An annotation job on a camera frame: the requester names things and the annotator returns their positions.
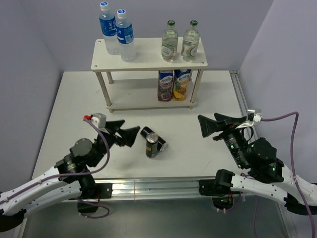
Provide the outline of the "clear glass bottle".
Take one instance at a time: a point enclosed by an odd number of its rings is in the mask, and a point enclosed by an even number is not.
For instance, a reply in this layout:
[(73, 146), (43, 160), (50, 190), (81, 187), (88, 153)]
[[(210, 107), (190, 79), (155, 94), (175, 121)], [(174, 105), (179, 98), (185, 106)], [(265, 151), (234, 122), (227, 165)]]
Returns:
[(185, 31), (183, 35), (181, 56), (185, 61), (192, 61), (195, 59), (200, 33), (197, 30), (198, 22), (196, 20), (191, 20), (190, 27)]
[(175, 29), (175, 21), (169, 20), (167, 28), (163, 32), (161, 41), (161, 56), (165, 61), (173, 61), (176, 57), (178, 46), (178, 33)]

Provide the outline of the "blue-label water bottle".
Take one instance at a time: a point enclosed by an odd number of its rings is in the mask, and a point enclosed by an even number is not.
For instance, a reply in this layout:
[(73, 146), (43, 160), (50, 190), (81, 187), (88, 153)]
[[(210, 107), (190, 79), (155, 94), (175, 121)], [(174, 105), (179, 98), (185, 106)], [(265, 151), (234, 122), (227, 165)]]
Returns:
[(101, 13), (99, 15), (99, 22), (103, 38), (105, 41), (106, 50), (110, 55), (119, 55), (120, 49), (116, 36), (116, 18), (111, 11), (109, 3), (103, 1), (100, 3)]
[(136, 58), (134, 32), (132, 22), (127, 18), (125, 9), (117, 10), (115, 27), (121, 59), (125, 62), (132, 62)]

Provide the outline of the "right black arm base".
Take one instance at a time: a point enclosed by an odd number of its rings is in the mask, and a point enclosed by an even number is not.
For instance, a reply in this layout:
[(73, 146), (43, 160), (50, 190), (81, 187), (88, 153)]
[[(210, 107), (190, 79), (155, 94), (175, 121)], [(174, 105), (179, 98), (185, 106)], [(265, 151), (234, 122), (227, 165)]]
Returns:
[(216, 184), (215, 179), (199, 180), (199, 194), (211, 197), (212, 209), (223, 214), (233, 210), (242, 201), (242, 192), (234, 192), (229, 186)]

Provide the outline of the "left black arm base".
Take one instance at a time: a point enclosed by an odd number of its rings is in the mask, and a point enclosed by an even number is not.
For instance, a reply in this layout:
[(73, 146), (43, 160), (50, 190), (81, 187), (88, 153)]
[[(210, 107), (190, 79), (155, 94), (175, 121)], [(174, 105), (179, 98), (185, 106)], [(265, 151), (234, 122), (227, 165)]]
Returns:
[(97, 183), (95, 190), (92, 195), (86, 200), (91, 199), (91, 204), (85, 204), (82, 202), (77, 203), (77, 210), (79, 213), (95, 213), (97, 211), (96, 204), (100, 204), (101, 199), (110, 199), (112, 195), (112, 184), (111, 183)]

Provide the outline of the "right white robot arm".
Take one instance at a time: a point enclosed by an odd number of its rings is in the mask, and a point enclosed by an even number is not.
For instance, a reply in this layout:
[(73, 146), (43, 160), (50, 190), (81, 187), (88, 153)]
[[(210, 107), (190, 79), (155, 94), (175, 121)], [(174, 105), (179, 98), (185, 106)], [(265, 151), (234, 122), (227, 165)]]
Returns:
[(199, 115), (198, 121), (204, 138), (217, 132), (213, 140), (224, 141), (237, 167), (248, 170), (246, 176), (218, 170), (214, 179), (199, 181), (200, 195), (246, 192), (275, 201), (294, 214), (316, 215), (317, 185), (295, 175), (277, 158), (277, 149), (265, 138), (249, 142), (244, 137), (245, 129), (263, 121), (259, 110), (248, 110), (247, 116), (242, 118), (218, 113), (214, 119)]

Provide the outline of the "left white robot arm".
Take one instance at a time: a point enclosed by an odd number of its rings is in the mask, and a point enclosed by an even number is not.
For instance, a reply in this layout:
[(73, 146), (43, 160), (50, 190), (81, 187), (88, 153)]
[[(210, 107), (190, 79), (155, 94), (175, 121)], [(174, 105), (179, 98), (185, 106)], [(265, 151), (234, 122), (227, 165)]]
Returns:
[(23, 220), (45, 207), (64, 200), (83, 202), (97, 194), (97, 185), (90, 171), (105, 158), (110, 159), (110, 148), (132, 147), (139, 126), (121, 129), (124, 120), (108, 121), (94, 125), (84, 119), (98, 136), (93, 141), (81, 138), (70, 148), (70, 153), (35, 179), (3, 192), (0, 195), (0, 230), (7, 232), (22, 224)]

